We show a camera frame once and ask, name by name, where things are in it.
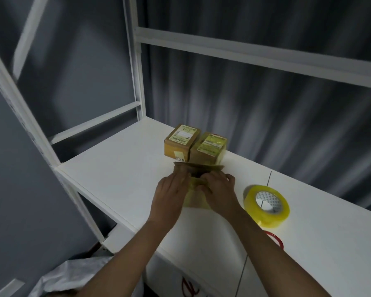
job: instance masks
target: yellow tape roll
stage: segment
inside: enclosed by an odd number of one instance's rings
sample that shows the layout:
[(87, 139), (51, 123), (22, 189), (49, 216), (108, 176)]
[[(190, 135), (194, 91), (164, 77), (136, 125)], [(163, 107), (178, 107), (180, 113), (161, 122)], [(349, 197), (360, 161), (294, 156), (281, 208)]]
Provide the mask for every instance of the yellow tape roll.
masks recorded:
[[(272, 209), (263, 210), (257, 200), (267, 202)], [(286, 199), (277, 191), (269, 186), (255, 185), (247, 193), (244, 209), (261, 227), (278, 227), (290, 214), (290, 207)]]

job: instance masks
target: person's left arm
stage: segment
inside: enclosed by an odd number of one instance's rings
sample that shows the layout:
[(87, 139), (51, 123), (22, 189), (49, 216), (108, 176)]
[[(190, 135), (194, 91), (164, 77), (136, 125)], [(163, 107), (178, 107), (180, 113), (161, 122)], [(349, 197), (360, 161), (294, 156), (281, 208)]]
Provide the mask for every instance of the person's left arm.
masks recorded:
[(189, 178), (187, 172), (179, 172), (159, 181), (147, 222), (77, 297), (128, 297), (132, 294), (148, 261), (180, 216)]

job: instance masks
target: gray curtain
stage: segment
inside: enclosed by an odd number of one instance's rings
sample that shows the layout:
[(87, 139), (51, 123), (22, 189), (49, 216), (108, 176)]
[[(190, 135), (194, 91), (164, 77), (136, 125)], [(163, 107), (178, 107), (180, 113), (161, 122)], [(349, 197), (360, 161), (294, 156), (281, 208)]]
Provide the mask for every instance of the gray curtain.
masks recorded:
[[(139, 12), (149, 28), (371, 61), (371, 0), (139, 0)], [(150, 117), (371, 209), (371, 89), (156, 46), (143, 59)]]

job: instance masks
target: white tabletop surface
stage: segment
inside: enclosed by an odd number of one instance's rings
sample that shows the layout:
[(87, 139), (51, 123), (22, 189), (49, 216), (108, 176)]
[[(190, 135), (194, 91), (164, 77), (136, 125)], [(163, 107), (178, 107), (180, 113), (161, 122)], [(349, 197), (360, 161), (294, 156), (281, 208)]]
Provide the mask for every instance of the white tabletop surface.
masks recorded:
[[(288, 201), (278, 228), (284, 250), (333, 297), (371, 297), (371, 211), (272, 171), (268, 186)], [(237, 297), (267, 296), (247, 260)]]
[[(172, 127), (144, 118), (61, 164), (57, 171), (116, 222), (132, 231), (142, 227), (158, 181), (173, 171), (164, 156), (164, 139)], [(226, 152), (224, 171), (243, 190), (267, 185), (271, 170)], [(209, 210), (184, 208), (157, 250), (213, 295), (235, 296), (246, 252), (232, 228)]]

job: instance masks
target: small brown box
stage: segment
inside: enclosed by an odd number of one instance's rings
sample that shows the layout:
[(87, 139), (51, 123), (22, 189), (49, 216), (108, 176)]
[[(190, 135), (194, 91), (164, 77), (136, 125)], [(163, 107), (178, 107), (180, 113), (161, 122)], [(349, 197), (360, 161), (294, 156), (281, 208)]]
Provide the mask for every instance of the small brown box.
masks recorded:
[(192, 146), (189, 162), (201, 165), (219, 165), (226, 149), (226, 138), (205, 132)]
[(198, 128), (179, 124), (165, 139), (164, 153), (171, 158), (188, 162), (189, 150), (198, 139)]

